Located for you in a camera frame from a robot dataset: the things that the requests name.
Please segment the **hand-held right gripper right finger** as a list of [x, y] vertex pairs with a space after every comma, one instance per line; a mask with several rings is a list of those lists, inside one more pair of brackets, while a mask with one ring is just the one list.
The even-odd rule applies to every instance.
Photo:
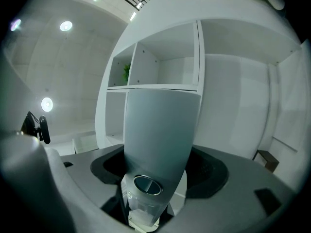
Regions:
[[159, 233], [268, 233], [294, 192], [260, 164], [193, 146], [181, 211]]

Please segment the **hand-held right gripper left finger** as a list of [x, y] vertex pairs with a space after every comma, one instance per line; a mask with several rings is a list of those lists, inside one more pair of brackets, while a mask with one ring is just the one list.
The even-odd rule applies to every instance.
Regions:
[[115, 196], [116, 185], [104, 184], [90, 169], [91, 163], [119, 146], [61, 156], [45, 148], [56, 187], [75, 225], [76, 233], [129, 233], [129, 228], [101, 207]]

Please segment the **white shelf unit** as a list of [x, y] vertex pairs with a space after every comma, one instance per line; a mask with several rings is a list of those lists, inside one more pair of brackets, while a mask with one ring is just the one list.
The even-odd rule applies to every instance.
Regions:
[[124, 142], [127, 92], [153, 88], [200, 96], [196, 145], [246, 158], [257, 149], [303, 152], [311, 130], [310, 61], [306, 44], [267, 0], [151, 0], [122, 33], [104, 72], [98, 146]]

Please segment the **small dark brown box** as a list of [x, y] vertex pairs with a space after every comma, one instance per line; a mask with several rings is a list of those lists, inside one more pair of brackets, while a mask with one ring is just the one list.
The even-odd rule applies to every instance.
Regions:
[[257, 150], [252, 160], [265, 167], [271, 173], [273, 173], [279, 165], [279, 161], [266, 150]]

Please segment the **green plant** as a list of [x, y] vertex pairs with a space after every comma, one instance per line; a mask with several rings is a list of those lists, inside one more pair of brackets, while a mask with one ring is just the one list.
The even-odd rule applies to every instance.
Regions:
[[131, 64], [126, 64], [124, 66], [124, 73], [123, 73], [123, 79], [125, 82], [128, 82], [128, 79], [129, 79], [129, 71], [130, 71], [130, 67], [131, 67]]

